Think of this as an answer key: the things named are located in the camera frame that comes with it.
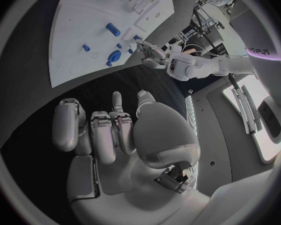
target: white board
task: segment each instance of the white board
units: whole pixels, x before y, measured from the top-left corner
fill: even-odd
[[[60,0],[49,42],[51,86],[108,69],[108,57],[116,50],[121,58],[112,65],[123,65],[131,56],[128,50],[136,50],[133,37],[146,39],[173,13],[172,0]],[[119,36],[106,28],[109,23]]]

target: blue shape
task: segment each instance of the blue shape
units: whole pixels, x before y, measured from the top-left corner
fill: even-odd
[[[89,52],[91,50],[91,48],[89,46],[87,46],[86,44],[84,44],[82,46],[84,48],[84,51]]]
[[[116,50],[114,52],[112,52],[109,57],[108,57],[108,62],[106,63],[106,65],[108,67],[111,67],[116,61],[118,61],[121,58],[122,53],[119,50]]]
[[[141,39],[141,38],[139,37],[139,35],[135,35],[134,40],[136,40],[136,39]]]
[[[112,23],[108,23],[106,25],[106,28],[116,37],[120,36],[121,31],[119,29],[117,29]]]

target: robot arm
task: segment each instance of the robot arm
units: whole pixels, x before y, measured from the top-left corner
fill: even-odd
[[[205,78],[210,74],[215,76],[227,76],[233,74],[255,74],[248,57],[226,58],[218,56],[208,59],[200,56],[192,56],[182,53],[179,45],[172,45],[169,53],[156,45],[142,39],[136,39],[138,52],[145,56],[142,64],[152,69],[165,69],[166,73],[179,80],[187,81],[192,78]]]

